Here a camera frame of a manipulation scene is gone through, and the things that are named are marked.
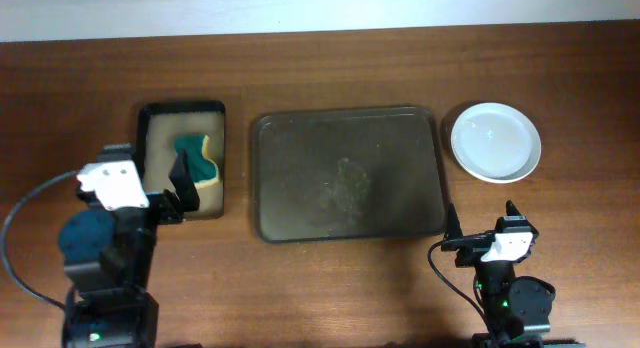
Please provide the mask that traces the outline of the green yellow sponge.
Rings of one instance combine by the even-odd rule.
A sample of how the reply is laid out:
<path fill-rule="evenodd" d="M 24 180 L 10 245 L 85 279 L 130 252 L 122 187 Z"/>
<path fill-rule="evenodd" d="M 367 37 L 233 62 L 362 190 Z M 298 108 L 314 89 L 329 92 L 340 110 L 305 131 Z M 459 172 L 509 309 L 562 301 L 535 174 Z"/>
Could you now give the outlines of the green yellow sponge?
<path fill-rule="evenodd" d="M 197 189 L 211 186 L 220 181 L 220 169 L 209 154 L 210 137 L 206 134 L 178 136 L 174 140 L 177 154 L 187 154 L 187 166 Z"/>

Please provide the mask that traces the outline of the light blue plate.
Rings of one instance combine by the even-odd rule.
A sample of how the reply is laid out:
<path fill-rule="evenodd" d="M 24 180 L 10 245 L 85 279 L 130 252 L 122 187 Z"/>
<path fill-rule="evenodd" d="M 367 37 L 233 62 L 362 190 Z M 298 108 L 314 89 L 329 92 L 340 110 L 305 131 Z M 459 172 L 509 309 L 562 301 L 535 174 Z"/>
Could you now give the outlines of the light blue plate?
<path fill-rule="evenodd" d="M 449 143 L 462 169 L 494 184 L 529 176 L 542 155 L 541 137 L 533 122 L 516 108 L 497 102 L 464 109 L 452 124 Z"/>

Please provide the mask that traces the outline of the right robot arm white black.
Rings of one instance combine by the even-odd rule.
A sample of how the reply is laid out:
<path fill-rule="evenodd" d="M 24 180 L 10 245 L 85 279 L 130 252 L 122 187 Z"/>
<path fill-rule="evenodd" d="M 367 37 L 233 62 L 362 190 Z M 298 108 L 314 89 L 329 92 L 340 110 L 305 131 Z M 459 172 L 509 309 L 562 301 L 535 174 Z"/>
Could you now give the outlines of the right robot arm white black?
<path fill-rule="evenodd" d="M 472 336 L 473 347 L 543 347 L 556 290 L 541 279 L 515 273 L 514 266 L 530 256 L 539 232 L 512 201 L 505 209 L 494 229 L 465 235 L 450 205 L 444 239 L 436 246 L 456 253 L 456 267 L 475 270 L 471 303 L 487 331 Z"/>

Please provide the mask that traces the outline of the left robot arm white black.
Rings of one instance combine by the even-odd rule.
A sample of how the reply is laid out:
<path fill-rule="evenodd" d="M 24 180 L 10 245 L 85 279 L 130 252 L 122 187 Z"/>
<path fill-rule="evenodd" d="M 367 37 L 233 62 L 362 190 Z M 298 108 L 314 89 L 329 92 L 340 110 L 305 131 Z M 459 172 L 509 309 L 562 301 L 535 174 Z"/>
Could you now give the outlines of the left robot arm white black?
<path fill-rule="evenodd" d="M 169 178 L 175 191 L 147 193 L 135 150 L 107 146 L 76 175 L 88 208 L 68 220 L 58 246 L 72 287 L 66 298 L 64 347 L 152 347 L 159 305 L 147 290 L 157 230 L 180 224 L 200 199 L 186 151 Z"/>

